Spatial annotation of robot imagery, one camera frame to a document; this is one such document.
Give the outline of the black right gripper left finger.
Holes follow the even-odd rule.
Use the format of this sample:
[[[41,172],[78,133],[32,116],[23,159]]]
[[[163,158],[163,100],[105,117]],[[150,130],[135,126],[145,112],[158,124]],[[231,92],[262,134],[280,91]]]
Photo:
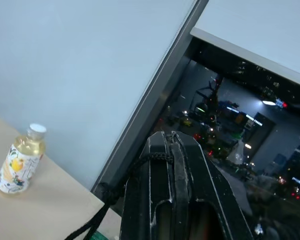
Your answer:
[[[151,135],[140,155],[150,157],[125,187],[119,239],[169,240],[173,213],[173,163],[166,135]]]

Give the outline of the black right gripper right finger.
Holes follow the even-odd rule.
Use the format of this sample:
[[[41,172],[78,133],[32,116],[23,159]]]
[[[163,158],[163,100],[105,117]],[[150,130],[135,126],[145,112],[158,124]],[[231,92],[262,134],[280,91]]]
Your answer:
[[[160,239],[253,239],[229,182],[192,136],[158,131],[152,150],[172,157],[172,162],[163,162],[170,206],[157,207]]]

